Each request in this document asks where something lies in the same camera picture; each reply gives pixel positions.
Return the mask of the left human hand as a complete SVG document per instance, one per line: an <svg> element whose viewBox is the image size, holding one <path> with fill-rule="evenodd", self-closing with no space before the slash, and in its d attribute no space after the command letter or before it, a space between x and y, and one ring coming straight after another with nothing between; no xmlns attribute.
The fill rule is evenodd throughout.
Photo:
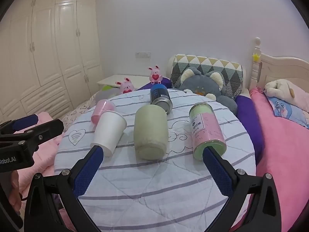
<svg viewBox="0 0 309 232"><path fill-rule="evenodd" d="M18 171L12 171L10 175L11 191L8 197L9 203L15 212L21 209L21 197L19 194L19 174Z"/></svg>

